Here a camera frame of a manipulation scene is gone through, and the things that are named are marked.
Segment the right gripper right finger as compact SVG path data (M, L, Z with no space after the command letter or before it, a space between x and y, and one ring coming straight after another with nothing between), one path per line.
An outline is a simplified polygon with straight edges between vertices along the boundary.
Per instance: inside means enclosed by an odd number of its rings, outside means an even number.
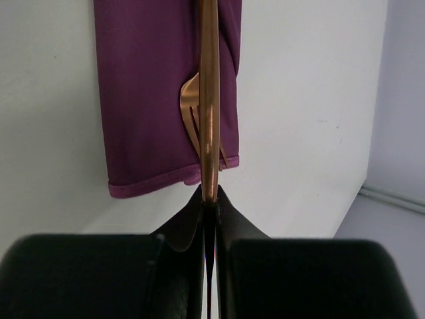
M398 269L362 239L273 239L218 193L221 318L415 318Z

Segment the purple satin napkin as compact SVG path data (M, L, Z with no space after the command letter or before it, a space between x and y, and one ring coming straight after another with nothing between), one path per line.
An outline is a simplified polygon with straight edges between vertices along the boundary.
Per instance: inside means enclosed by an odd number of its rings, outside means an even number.
M100 110L114 198L201 178L182 85L199 69L197 1L95 1Z

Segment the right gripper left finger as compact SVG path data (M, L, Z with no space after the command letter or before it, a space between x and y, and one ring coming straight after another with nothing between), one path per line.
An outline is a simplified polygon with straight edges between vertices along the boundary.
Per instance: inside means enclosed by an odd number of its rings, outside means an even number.
M151 234L34 234L1 261L2 318L200 318L201 191Z

